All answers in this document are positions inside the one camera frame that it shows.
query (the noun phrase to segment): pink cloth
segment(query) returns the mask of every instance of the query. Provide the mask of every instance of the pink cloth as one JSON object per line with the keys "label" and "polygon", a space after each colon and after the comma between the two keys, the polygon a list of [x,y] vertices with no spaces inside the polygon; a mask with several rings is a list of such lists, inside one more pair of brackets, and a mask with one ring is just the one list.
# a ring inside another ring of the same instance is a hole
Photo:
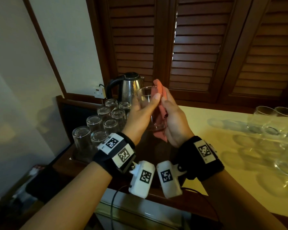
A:
{"label": "pink cloth", "polygon": [[[165,89],[163,88],[163,85],[161,84],[161,82],[158,79],[156,79],[156,80],[154,80],[154,85],[157,88],[152,88],[151,89],[151,96],[154,96],[156,93],[160,93],[161,97],[164,97],[167,100],[166,92],[165,92]],[[166,125],[167,112],[166,112],[164,106],[162,105],[161,100],[160,100],[160,103],[159,103],[158,107],[159,107],[158,108],[159,111],[157,112],[156,123],[157,124],[158,123],[161,124],[162,121],[164,121],[165,122],[165,127],[167,127],[167,125]],[[154,132],[154,136],[164,140],[165,142],[167,142],[167,137],[165,136],[165,129],[162,130],[162,131]]]}

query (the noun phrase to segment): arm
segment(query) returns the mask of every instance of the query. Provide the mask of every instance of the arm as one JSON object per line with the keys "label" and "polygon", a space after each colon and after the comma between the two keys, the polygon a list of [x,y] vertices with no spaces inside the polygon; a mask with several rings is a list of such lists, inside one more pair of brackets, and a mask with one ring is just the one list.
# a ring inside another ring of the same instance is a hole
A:
{"label": "arm", "polygon": [[[184,112],[176,104],[168,89],[166,93],[168,100],[162,98],[163,106],[169,114],[165,134],[174,147],[180,147],[194,134]],[[214,174],[202,184],[226,229],[286,229],[226,170]]]}
{"label": "arm", "polygon": [[[143,109],[134,98],[123,133],[135,145],[140,142],[150,116],[160,102],[160,94]],[[96,162],[91,162],[64,189],[42,207],[21,230],[84,229],[112,177]]]}

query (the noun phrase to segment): power cord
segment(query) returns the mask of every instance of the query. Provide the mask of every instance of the power cord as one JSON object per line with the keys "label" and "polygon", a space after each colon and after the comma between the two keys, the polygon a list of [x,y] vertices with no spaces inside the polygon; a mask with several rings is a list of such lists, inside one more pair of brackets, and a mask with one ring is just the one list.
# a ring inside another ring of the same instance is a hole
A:
{"label": "power cord", "polygon": [[199,192],[199,191],[197,191],[197,190],[195,190],[195,189],[187,188],[187,187],[182,187],[181,189],[194,191],[194,192],[198,193],[200,196],[202,196],[204,199],[206,199],[206,201],[207,201],[207,202],[209,203],[209,205],[213,208],[216,216],[218,217],[218,222],[221,223],[221,222],[220,222],[219,215],[218,215],[218,213],[216,212],[216,209],[212,206],[212,204],[209,202],[209,200],[208,200],[201,192]]}
{"label": "power cord", "polygon": [[119,189],[115,192],[115,194],[114,194],[114,196],[113,196],[113,198],[112,198],[111,210],[110,210],[111,229],[112,229],[112,230],[114,230],[114,226],[113,226],[113,203],[114,203],[115,196],[116,196],[116,194],[117,194],[121,189],[123,189],[123,188],[125,188],[125,187],[127,187],[127,186],[129,186],[129,185],[123,185],[121,188],[119,188]]}

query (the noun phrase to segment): white tabletop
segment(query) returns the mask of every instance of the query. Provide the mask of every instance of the white tabletop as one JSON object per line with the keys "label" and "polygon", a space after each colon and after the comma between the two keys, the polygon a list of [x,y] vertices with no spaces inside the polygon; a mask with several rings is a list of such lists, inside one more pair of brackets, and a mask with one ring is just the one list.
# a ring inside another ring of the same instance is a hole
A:
{"label": "white tabletop", "polygon": [[[191,130],[217,150],[231,176],[270,212],[288,216],[288,176],[273,167],[271,145],[259,147],[257,134],[247,131],[250,114],[180,106]],[[207,194],[197,178],[184,187]]]}

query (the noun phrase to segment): wooden louver door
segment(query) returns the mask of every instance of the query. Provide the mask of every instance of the wooden louver door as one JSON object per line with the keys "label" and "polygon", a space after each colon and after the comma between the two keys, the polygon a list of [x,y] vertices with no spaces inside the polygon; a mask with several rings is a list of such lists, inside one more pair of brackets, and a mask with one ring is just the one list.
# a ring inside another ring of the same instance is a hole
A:
{"label": "wooden louver door", "polygon": [[288,105],[288,0],[269,1],[254,0],[221,103]]}
{"label": "wooden louver door", "polygon": [[251,0],[177,0],[168,86],[178,100],[215,102]]}
{"label": "wooden louver door", "polygon": [[96,0],[110,77],[137,72],[153,81],[155,0]]}

